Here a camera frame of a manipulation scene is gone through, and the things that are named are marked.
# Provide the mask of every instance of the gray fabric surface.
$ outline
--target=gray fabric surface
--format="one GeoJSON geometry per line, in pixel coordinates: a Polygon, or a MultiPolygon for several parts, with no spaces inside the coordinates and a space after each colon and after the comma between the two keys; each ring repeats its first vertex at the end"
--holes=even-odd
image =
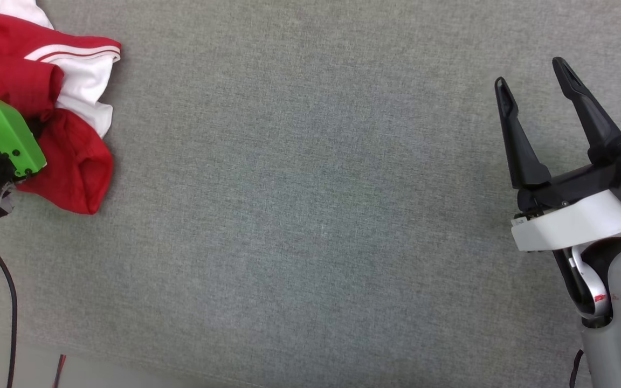
{"type": "Polygon", "coordinates": [[[493,81],[554,174],[584,165],[550,60],[621,125],[621,2],[42,6],[123,59],[101,213],[0,221],[22,341],[194,386],[567,384],[577,317],[515,251],[493,81]]]}

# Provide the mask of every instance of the red cloth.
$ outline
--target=red cloth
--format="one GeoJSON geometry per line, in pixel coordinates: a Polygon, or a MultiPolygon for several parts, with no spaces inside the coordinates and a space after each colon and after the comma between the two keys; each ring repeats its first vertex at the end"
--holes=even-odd
{"type": "Polygon", "coordinates": [[[112,178],[114,160],[109,150],[97,132],[70,110],[55,109],[45,124],[37,143],[47,165],[19,189],[43,192],[62,209],[95,214],[112,178]]]}
{"type": "Polygon", "coordinates": [[[18,188],[81,214],[98,211],[111,181],[112,156],[88,123],[69,110],[54,108],[64,76],[61,69],[24,57],[41,59],[64,50],[96,49],[108,42],[119,46],[111,39],[74,37],[0,15],[0,100],[27,120],[44,124],[38,143],[47,165],[18,188]]]}

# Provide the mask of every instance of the white fabric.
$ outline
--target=white fabric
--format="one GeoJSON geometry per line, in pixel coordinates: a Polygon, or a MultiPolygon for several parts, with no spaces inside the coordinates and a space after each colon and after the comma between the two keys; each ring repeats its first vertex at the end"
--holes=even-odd
{"type": "Polygon", "coordinates": [[[31,52],[26,59],[55,64],[64,71],[57,108],[68,109],[85,120],[99,137],[112,125],[112,106],[98,102],[104,93],[112,65],[118,61],[119,48],[102,46],[94,49],[50,45],[31,52]]]}
{"type": "MultiPolygon", "coordinates": [[[[35,0],[0,0],[0,14],[53,29],[35,0]]],[[[55,106],[76,113],[104,138],[112,124],[113,109],[98,100],[107,87],[114,62],[121,58],[119,52],[116,46],[83,48],[52,44],[38,48],[25,58],[55,64],[64,71],[55,106]]]]}
{"type": "Polygon", "coordinates": [[[49,18],[40,7],[37,7],[35,0],[0,0],[0,14],[28,20],[54,30],[49,18]]]}

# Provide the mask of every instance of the red and white shirt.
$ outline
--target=red and white shirt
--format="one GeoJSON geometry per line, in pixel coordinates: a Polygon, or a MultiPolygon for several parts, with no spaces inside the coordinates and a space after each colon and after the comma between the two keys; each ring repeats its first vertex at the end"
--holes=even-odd
{"type": "MultiPolygon", "coordinates": [[[[108,128],[111,107],[108,121],[89,114],[103,109],[87,104],[101,92],[77,83],[81,78],[73,75],[83,73],[86,64],[106,69],[108,62],[118,60],[120,48],[108,38],[75,37],[0,14],[0,99],[27,120],[41,121],[38,143],[47,158],[47,166],[19,185],[20,189],[76,213],[98,211],[111,180],[113,160],[91,123],[108,128]]],[[[104,86],[109,77],[108,71],[85,74],[84,79],[105,80],[104,86]]]]}

